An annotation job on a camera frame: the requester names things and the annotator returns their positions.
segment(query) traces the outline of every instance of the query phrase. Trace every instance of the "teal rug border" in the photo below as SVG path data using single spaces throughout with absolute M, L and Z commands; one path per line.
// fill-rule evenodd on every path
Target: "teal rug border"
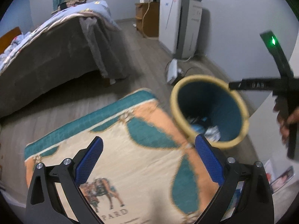
M 101 121 L 144 101 L 156 99 L 149 89 L 141 89 L 104 108 L 63 125 L 41 139 L 28 144 L 24 149 L 24 159 L 82 132 Z

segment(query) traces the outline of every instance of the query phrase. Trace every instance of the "trash can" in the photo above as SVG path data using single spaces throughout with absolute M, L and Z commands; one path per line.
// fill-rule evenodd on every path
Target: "trash can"
M 236 146 L 248 133 L 249 113 L 244 101 L 218 78 L 208 75 L 183 78 L 172 90 L 170 107 L 178 127 L 191 143 L 202 128 L 216 127 L 220 139 L 208 140 L 220 149 Z

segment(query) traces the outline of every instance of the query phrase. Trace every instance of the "wooden headboard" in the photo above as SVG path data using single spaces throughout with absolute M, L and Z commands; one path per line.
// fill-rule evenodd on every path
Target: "wooden headboard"
M 11 31 L 8 31 L 5 35 L 0 38 L 0 54 L 10 45 L 14 37 L 21 34 L 20 28 L 15 27 Z

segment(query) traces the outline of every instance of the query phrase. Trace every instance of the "white appliance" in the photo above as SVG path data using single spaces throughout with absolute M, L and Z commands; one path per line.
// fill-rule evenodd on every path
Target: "white appliance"
M 194 55 L 201 14 L 201 0 L 160 0 L 159 42 L 174 58 Z

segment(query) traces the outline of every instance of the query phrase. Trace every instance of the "metal screw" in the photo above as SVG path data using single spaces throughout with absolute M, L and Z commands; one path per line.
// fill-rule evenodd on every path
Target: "metal screw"
M 257 161 L 257 162 L 255 163 L 255 165 L 258 166 L 258 167 L 262 167 L 262 166 L 263 166 L 263 164 L 262 164 L 260 161 Z
M 227 159 L 227 161 L 229 163 L 235 163 L 236 162 L 236 160 L 233 157 L 231 157 L 231 156 Z
M 65 159 L 64 161 L 63 161 L 63 164 L 64 165 L 69 165 L 70 163 L 71 163 L 71 159 L 69 159 L 69 158 L 67 158 L 67 159 Z
M 38 169 L 42 168 L 42 163 L 40 162 L 39 164 L 37 164 L 36 168 Z

